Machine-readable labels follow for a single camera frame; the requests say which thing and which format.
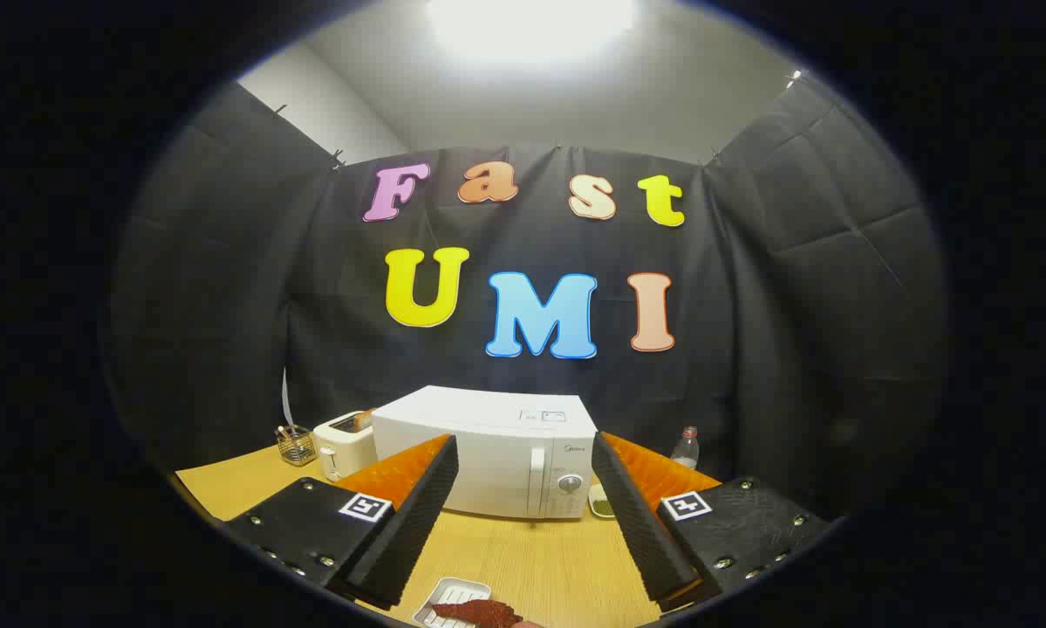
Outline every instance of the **wire basket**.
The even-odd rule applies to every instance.
[[[278,432],[278,454],[282,462],[296,468],[310,464],[317,457],[313,434],[303,426],[290,426]]]

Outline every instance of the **letter u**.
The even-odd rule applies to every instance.
[[[438,297],[430,306],[414,302],[414,270],[424,260],[426,253],[413,248],[386,254],[386,265],[390,267],[386,277],[386,310],[391,318],[408,328],[433,328],[452,317],[460,290],[460,265],[468,260],[468,249],[447,247],[434,251],[441,273]]]

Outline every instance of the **yellow letter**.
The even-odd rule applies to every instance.
[[[579,218],[608,220],[615,216],[612,184],[600,176],[576,175],[570,179],[570,209]]]
[[[456,190],[463,202],[505,202],[519,194],[515,169],[505,160],[490,160],[464,171],[464,181]]]
[[[438,298],[430,306],[414,302],[414,267],[426,260],[426,253],[413,248],[401,248],[386,254],[391,269],[386,276],[386,310],[391,318],[408,328],[433,328],[448,321],[456,310],[460,289],[460,265],[468,260],[468,249],[439,248],[434,260],[441,265],[438,275]]]
[[[666,175],[655,175],[639,182],[639,189],[646,190],[646,214],[651,220],[665,227],[677,227],[686,221],[682,211],[670,209],[670,197],[681,198],[681,187],[670,185]]]

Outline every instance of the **ceiling light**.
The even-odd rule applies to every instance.
[[[477,60],[546,61],[631,28],[631,0],[430,0],[438,40]]]

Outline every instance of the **meat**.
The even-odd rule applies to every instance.
[[[463,604],[434,604],[434,612],[450,620],[468,621],[479,628],[510,628],[523,621],[509,605],[495,600],[471,600]]]

